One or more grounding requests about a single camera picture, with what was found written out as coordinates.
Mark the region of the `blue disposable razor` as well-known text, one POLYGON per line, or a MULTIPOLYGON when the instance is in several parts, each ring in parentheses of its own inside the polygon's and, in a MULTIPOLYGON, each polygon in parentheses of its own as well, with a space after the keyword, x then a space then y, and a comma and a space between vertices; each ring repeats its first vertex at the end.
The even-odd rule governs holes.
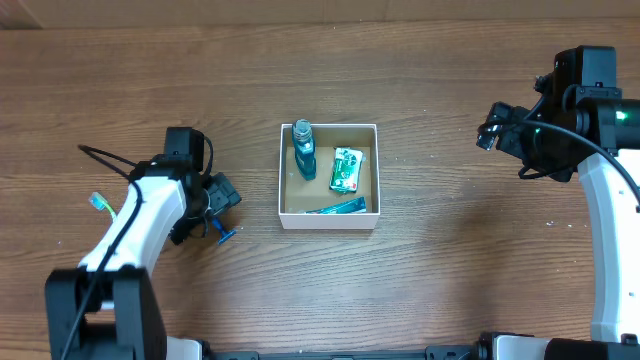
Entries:
POLYGON ((211 224, 220 234, 218 244, 222 245, 236 234, 235 229, 227 229, 218 217, 211 218, 211 224))

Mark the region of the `green white toothbrush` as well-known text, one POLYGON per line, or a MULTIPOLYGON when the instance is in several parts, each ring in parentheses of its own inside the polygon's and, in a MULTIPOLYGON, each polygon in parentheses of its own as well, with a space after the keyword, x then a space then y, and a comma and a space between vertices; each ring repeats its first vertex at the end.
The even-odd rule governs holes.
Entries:
POLYGON ((117 214, 109 202, 99 193, 93 192, 89 197, 89 203, 100 212, 108 212, 112 221, 115 222, 117 214))

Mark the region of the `teal mouthwash bottle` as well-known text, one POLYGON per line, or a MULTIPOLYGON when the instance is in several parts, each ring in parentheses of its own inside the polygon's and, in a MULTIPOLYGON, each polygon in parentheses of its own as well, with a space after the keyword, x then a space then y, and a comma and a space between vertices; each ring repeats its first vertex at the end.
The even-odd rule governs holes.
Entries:
POLYGON ((294 158, 301 176, 307 180, 316 178, 316 146, 312 125, 306 119, 297 120, 292 126, 294 158))

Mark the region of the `green white soap packet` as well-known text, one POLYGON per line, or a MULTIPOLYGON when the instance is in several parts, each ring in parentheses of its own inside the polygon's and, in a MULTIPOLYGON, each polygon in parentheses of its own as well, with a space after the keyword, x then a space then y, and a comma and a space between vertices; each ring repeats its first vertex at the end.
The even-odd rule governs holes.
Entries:
POLYGON ((329 189, 338 193, 355 193, 363 158, 361 150, 336 147, 329 189))

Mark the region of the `teal toothpaste tube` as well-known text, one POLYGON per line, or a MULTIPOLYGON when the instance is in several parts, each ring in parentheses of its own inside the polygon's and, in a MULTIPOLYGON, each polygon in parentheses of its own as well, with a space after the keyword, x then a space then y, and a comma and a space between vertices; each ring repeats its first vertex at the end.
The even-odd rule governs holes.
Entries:
POLYGON ((306 214, 352 214, 364 213, 366 210, 366 199, 358 197, 329 207, 306 211, 306 214))

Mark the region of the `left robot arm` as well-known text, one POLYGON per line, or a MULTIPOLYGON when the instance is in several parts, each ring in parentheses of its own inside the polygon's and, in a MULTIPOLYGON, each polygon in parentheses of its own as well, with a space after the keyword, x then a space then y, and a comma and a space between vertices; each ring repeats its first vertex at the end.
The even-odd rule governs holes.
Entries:
POLYGON ((121 210, 101 241, 73 269, 56 269, 45 283, 51 357, 67 359, 211 359, 204 340, 167 334, 151 275, 166 242, 215 228, 233 231, 222 214, 241 197, 213 174, 213 146, 191 127, 170 127, 164 150, 116 172, 128 182, 121 210))

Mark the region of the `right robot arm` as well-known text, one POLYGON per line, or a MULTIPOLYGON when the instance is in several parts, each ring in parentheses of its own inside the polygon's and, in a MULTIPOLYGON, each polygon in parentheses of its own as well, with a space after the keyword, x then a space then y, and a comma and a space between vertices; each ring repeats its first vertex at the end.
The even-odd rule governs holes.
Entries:
POLYGON ((616 51, 558 53, 530 109, 492 105, 477 146, 521 160, 522 180, 577 176, 591 222, 595 302, 588 341, 490 332, 459 359, 636 359, 639 356, 639 102, 617 85, 616 51))

